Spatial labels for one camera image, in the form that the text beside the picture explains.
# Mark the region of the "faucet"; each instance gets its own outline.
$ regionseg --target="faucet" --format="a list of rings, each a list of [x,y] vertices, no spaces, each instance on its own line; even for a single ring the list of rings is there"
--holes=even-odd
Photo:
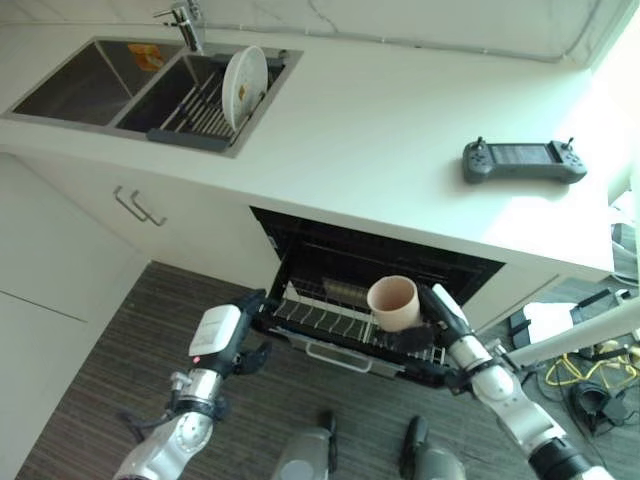
[[[169,10],[155,13],[154,18],[173,15],[174,22],[164,22],[169,27],[178,27],[184,42],[192,52],[202,54],[202,39],[196,30],[196,23],[202,20],[202,10],[198,0],[186,0],[171,4]]]

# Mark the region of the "paper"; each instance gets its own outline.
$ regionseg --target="paper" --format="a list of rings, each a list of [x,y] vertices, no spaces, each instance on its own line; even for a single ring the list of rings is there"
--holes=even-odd
[[[573,327],[571,309],[575,303],[529,303],[522,309],[529,325],[529,341],[541,342]]]

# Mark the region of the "handheld controller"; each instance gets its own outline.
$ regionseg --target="handheld controller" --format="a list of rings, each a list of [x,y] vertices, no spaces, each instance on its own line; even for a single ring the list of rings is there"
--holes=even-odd
[[[587,174],[587,167],[571,143],[486,143],[482,137],[464,147],[462,171],[468,183],[490,178],[545,178],[575,183]]]

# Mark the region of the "beige cup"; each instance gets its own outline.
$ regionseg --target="beige cup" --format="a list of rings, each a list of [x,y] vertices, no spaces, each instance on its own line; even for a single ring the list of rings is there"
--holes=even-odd
[[[398,332],[420,325],[418,288],[410,278],[382,277],[367,293],[367,304],[382,330]]]

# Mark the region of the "sink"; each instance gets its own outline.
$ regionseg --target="sink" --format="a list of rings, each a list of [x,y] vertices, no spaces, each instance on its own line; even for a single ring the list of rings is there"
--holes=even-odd
[[[154,42],[156,64],[142,67],[125,40],[94,40],[38,86],[13,112],[107,125],[182,45]]]
[[[209,43],[196,55],[178,41],[94,38],[1,116],[233,157],[302,56],[262,49],[267,92],[234,131],[222,111],[222,83],[245,48]]]
[[[117,127],[145,133],[156,142],[215,152],[226,150],[237,138],[222,111],[222,83],[230,59],[228,54],[180,57],[137,100]],[[267,93],[284,68],[285,61],[277,54],[268,58]]]

